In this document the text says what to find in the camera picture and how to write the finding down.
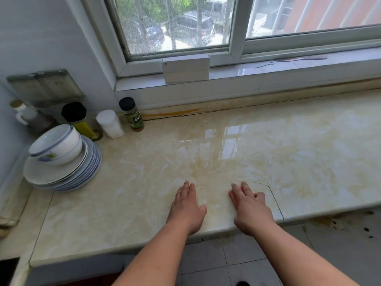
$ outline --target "black lid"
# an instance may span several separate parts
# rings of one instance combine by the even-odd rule
[[[79,101],[64,105],[61,110],[62,117],[67,122],[76,122],[86,117],[86,107]]]
[[[119,106],[122,110],[128,111],[135,108],[135,100],[132,97],[124,97],[119,101]]]

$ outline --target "window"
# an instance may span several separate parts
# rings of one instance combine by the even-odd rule
[[[381,42],[381,0],[83,1],[118,76],[160,73],[163,57],[208,53],[213,67]]]

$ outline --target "black shoe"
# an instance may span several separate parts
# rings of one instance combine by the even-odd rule
[[[236,286],[250,286],[250,284],[245,281],[239,281]]]

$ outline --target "bottle handle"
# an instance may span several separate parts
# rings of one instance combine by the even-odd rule
[[[27,123],[25,120],[22,119],[21,114],[22,114],[22,112],[16,113],[17,121],[23,125],[29,125],[29,123]]]

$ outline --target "person's left hand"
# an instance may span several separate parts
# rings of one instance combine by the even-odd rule
[[[178,222],[186,227],[188,235],[192,235],[201,228],[206,214],[206,205],[197,206],[196,187],[186,181],[177,191],[167,223]]]

